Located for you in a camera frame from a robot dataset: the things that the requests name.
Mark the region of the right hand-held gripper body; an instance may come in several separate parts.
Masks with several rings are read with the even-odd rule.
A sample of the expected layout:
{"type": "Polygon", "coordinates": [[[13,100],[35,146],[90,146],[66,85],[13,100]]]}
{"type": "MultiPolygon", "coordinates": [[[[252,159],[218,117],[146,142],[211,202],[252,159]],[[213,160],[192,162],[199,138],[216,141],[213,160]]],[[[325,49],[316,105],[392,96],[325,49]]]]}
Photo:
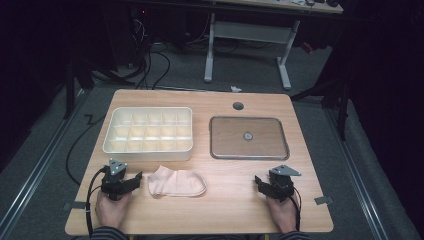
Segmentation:
{"type": "Polygon", "coordinates": [[[287,165],[271,168],[268,172],[270,183],[268,196],[278,199],[280,202],[285,201],[287,198],[291,199],[295,193],[292,177],[300,175],[300,172],[287,165]]]}

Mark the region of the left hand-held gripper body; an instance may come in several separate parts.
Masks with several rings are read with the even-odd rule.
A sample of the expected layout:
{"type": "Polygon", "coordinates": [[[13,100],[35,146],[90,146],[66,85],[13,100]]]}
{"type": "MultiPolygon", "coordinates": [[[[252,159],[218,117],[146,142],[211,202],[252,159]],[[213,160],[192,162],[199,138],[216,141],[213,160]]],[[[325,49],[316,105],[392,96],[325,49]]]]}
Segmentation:
{"type": "Polygon", "coordinates": [[[123,193],[123,183],[126,174],[127,163],[119,162],[114,159],[109,160],[106,167],[105,176],[102,179],[101,191],[106,193],[112,201],[119,201],[125,195],[123,193]]]}

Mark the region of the pink sock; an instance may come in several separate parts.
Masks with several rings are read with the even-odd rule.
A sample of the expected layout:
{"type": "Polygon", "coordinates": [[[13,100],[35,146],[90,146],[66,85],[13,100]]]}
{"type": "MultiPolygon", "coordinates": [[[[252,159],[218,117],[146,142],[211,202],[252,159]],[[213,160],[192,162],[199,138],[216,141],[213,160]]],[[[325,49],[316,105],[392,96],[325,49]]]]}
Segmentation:
{"type": "Polygon", "coordinates": [[[189,170],[172,170],[160,166],[147,179],[148,190],[153,196],[196,197],[207,189],[203,177],[189,170]]]}

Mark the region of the cream compartment storage box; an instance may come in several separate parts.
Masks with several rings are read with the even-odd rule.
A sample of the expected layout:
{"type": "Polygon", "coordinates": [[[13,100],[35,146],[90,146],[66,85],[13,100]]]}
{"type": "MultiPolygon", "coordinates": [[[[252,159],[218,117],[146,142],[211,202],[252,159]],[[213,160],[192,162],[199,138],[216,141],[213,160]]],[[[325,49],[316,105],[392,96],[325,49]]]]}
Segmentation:
{"type": "Polygon", "coordinates": [[[194,144],[192,123],[188,107],[119,107],[102,149],[120,161],[186,161],[194,144]]]}

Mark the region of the person's right hand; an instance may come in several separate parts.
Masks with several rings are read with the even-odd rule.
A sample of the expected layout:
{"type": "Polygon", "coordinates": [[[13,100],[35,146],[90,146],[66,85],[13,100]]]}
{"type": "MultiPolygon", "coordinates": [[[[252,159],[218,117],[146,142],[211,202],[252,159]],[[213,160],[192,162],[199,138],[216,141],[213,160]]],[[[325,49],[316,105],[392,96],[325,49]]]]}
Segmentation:
{"type": "Polygon", "coordinates": [[[286,234],[297,230],[297,207],[296,196],[281,202],[271,197],[266,198],[274,223],[281,233],[286,234]]]}

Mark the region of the person's left hand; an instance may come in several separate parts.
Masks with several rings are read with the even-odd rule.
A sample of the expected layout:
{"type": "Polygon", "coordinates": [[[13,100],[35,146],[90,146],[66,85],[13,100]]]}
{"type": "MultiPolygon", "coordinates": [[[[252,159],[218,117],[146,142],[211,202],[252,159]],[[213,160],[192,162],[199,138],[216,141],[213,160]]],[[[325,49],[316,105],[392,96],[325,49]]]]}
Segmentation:
{"type": "Polygon", "coordinates": [[[131,194],[125,194],[120,200],[111,200],[106,193],[99,192],[95,207],[100,226],[119,229],[124,221],[131,194]]]}

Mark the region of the clear tray with metal rim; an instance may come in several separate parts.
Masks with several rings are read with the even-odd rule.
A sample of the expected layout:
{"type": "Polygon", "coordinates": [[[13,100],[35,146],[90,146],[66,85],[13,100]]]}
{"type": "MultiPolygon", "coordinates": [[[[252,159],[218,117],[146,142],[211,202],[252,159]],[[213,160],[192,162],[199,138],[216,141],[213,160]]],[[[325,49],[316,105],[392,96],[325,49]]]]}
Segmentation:
{"type": "Polygon", "coordinates": [[[209,130],[210,155],[215,159],[285,161],[290,156],[276,118],[214,116],[209,130]]]}

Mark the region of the black stand legs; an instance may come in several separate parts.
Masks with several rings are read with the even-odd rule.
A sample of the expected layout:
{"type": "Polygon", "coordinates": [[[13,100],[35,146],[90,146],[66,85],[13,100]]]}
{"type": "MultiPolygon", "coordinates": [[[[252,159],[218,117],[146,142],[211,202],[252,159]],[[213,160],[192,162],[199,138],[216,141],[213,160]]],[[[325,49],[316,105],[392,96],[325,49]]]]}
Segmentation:
{"type": "Polygon", "coordinates": [[[339,137],[345,141],[345,125],[348,117],[350,82],[346,79],[334,79],[316,84],[301,93],[290,97],[292,101],[299,101],[308,96],[322,96],[321,105],[323,108],[338,109],[336,119],[336,130],[339,137]]]}
{"type": "Polygon", "coordinates": [[[132,82],[127,81],[124,77],[118,76],[106,68],[96,65],[87,59],[78,55],[73,56],[66,68],[66,112],[65,119],[68,119],[74,111],[75,103],[75,82],[78,82],[83,90],[92,90],[94,81],[91,73],[93,71],[104,75],[113,83],[122,85],[132,85],[132,82]]]}

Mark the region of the desk with white legs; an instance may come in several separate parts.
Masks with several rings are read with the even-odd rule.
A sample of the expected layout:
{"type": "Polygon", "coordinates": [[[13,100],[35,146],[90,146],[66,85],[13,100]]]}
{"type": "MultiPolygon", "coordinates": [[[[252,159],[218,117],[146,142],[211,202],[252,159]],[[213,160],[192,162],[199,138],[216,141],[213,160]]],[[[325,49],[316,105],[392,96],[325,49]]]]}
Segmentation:
{"type": "MultiPolygon", "coordinates": [[[[340,15],[344,9],[338,3],[339,0],[210,0],[213,7],[264,7],[266,10],[285,10],[289,13],[304,14],[330,14],[340,15]]],[[[291,83],[287,72],[286,61],[291,51],[293,42],[301,20],[295,18],[291,26],[277,26],[274,24],[242,23],[232,20],[217,20],[215,14],[210,14],[208,52],[206,56],[204,81],[211,82],[214,67],[214,41],[216,38],[247,40],[264,43],[282,44],[282,55],[276,58],[283,88],[291,89],[291,83]]]]}

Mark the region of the metal floor rail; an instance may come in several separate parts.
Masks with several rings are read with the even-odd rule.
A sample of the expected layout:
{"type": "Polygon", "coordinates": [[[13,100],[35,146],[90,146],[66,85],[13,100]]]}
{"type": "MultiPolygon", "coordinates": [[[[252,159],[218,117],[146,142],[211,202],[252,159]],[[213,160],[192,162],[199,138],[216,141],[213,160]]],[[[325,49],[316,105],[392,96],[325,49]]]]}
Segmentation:
{"type": "Polygon", "coordinates": [[[0,196],[0,240],[9,238],[49,168],[76,111],[89,94],[89,90],[78,90],[74,107],[70,115],[66,115],[67,96],[64,91],[60,92],[0,174],[0,193],[4,193],[0,196]]]}
{"type": "Polygon", "coordinates": [[[389,240],[387,232],[382,224],[382,221],[377,213],[374,201],[371,199],[369,192],[363,182],[359,170],[354,162],[353,155],[347,143],[341,138],[336,123],[336,117],[332,110],[324,109],[324,114],[331,125],[331,129],[338,145],[342,151],[344,162],[347,168],[348,176],[351,179],[353,189],[361,206],[362,212],[370,227],[370,230],[375,240],[389,240]]]}

